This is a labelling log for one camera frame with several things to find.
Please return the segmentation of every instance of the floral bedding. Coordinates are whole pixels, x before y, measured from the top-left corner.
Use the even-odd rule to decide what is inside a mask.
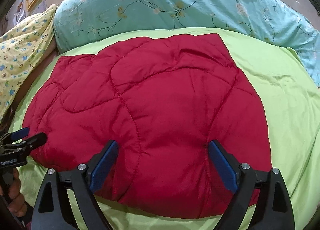
[[[61,53],[128,31],[184,27],[216,27],[290,47],[320,86],[319,32],[280,0],[65,0],[54,18]]]

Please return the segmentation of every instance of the yellow patterned fabric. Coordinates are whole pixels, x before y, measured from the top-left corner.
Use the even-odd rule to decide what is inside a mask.
[[[57,6],[27,17],[0,37],[0,122],[53,38]]]

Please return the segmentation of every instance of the finger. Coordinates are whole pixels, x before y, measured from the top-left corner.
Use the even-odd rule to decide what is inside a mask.
[[[22,208],[17,212],[15,213],[14,215],[18,218],[20,217],[23,217],[26,213],[27,213],[27,204],[26,203],[23,203],[23,206]]]
[[[16,168],[13,169],[13,177],[16,179],[19,178],[19,171]]]
[[[15,179],[9,188],[9,198],[15,199],[19,195],[20,188],[21,181],[19,179]]]
[[[11,213],[19,212],[24,205],[24,196],[20,193],[9,205],[9,211]]]

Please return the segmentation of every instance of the yellow leaf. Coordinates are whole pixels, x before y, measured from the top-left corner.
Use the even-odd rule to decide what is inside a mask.
[[[183,8],[183,2],[182,1],[177,1],[176,2],[176,7],[179,8],[179,9],[182,9]]]
[[[180,17],[184,17],[184,12],[183,12],[183,11],[180,11],[180,12],[178,12],[178,15],[179,15]]]

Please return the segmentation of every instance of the red blanket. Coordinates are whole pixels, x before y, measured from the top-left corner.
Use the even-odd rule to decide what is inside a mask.
[[[254,169],[271,169],[262,102],[218,34],[134,38],[61,57],[23,126],[47,134],[32,157],[58,171],[116,140],[118,159],[97,194],[166,217],[226,209],[232,193],[208,160],[210,140]]]

